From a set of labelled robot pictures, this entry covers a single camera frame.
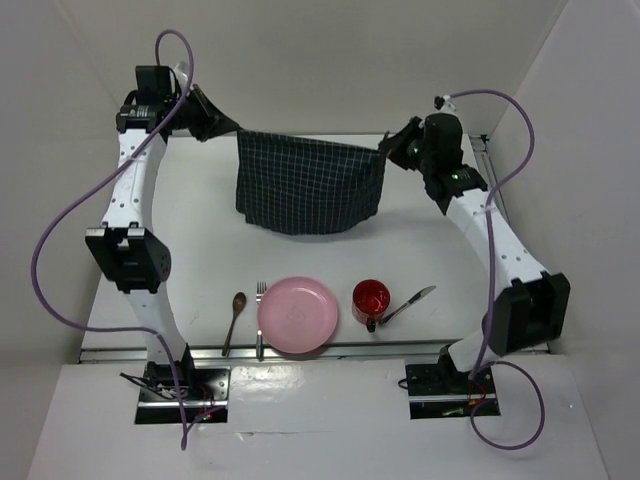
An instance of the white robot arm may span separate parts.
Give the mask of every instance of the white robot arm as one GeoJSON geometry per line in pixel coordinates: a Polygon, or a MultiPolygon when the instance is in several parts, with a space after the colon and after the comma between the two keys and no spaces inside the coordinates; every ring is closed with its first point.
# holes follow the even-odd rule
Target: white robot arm
{"type": "MultiPolygon", "coordinates": [[[[131,92],[116,116],[122,165],[174,107],[184,88],[180,68],[136,67],[137,90],[131,92]]],[[[140,324],[162,335],[183,378],[193,359],[178,331],[167,296],[171,273],[169,249],[153,234],[152,204],[160,162],[173,131],[188,129],[199,141],[239,128],[206,98],[197,85],[168,126],[156,135],[116,180],[109,208],[99,228],[90,228],[85,241],[108,280],[122,291],[140,324]]],[[[148,366],[157,381],[170,383],[167,356],[156,335],[145,335],[148,366]]]]}
{"type": "Polygon", "coordinates": [[[562,332],[570,286],[559,273],[550,275],[515,235],[500,211],[487,207],[488,188],[480,174],[462,163],[462,125],[455,106],[436,97],[437,113],[424,122],[415,117],[398,134],[382,140],[379,148],[396,165],[422,173],[429,197],[464,233],[484,263],[489,264],[487,208],[495,240],[495,298],[493,321],[443,349],[440,365],[445,375],[464,379],[478,360],[482,363],[556,339],[562,332]]]}

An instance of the pink plate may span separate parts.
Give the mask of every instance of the pink plate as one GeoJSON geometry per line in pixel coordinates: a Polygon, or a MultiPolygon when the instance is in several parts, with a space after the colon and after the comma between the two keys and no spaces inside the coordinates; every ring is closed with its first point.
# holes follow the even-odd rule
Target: pink plate
{"type": "Polygon", "coordinates": [[[320,282],[291,277],[269,287],[258,307],[258,325],[269,344],[306,353],[329,340],[338,324],[336,297],[320,282]]]}

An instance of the white enclosure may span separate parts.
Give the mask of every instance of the white enclosure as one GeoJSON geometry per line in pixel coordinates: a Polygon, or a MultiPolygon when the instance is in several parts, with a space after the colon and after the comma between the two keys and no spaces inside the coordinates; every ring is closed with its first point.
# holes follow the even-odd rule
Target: white enclosure
{"type": "MultiPolygon", "coordinates": [[[[33,246],[61,208],[114,168],[115,113],[135,65],[153,62],[155,36],[168,27],[192,43],[196,82],[247,128],[379,134],[429,113],[436,94],[516,94],[538,141],[530,167],[505,189],[508,215],[527,248],[572,283],[556,348],[569,359],[608,475],[636,476],[640,0],[22,0],[0,4],[0,27],[3,480],[27,477],[60,367],[80,345],[31,291],[33,246]]],[[[183,59],[179,43],[163,45],[162,58],[183,59]]],[[[458,107],[468,133],[491,136],[504,176],[526,150],[521,119],[497,99],[458,107]]],[[[63,222],[42,259],[47,295],[79,322],[98,284],[84,229],[102,217],[107,193],[63,222]]],[[[75,384],[74,368],[65,367],[64,385],[75,384]]],[[[569,382],[567,372],[548,385],[569,382]]],[[[66,397],[56,398],[60,407],[66,397]]],[[[581,407],[573,415],[584,417],[581,407]]],[[[44,437],[55,442],[61,418],[47,422],[44,437]]],[[[46,475],[43,452],[33,475],[46,475]]]]}

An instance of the red mug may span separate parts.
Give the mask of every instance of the red mug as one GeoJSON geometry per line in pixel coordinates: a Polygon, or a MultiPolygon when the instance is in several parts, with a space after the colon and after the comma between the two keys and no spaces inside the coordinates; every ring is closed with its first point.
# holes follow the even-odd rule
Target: red mug
{"type": "Polygon", "coordinates": [[[376,323],[384,317],[384,312],[391,303],[389,289],[378,280],[364,280],[353,289],[353,316],[367,326],[371,333],[376,330],[376,323]]]}

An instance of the knife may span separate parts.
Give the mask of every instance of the knife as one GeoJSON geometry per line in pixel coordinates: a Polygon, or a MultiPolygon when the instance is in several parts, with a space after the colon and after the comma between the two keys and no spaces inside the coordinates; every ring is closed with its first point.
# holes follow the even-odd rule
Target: knife
{"type": "Polygon", "coordinates": [[[411,297],[408,302],[402,304],[402,306],[400,308],[398,308],[395,312],[390,313],[389,315],[384,317],[382,320],[380,320],[380,325],[384,325],[385,323],[389,322],[389,320],[391,320],[391,319],[395,318],[396,316],[400,315],[402,312],[404,312],[411,305],[413,305],[417,301],[423,299],[424,297],[429,295],[431,292],[433,292],[435,289],[436,289],[435,285],[431,285],[430,287],[423,288],[418,293],[416,293],[413,297],[411,297]]]}

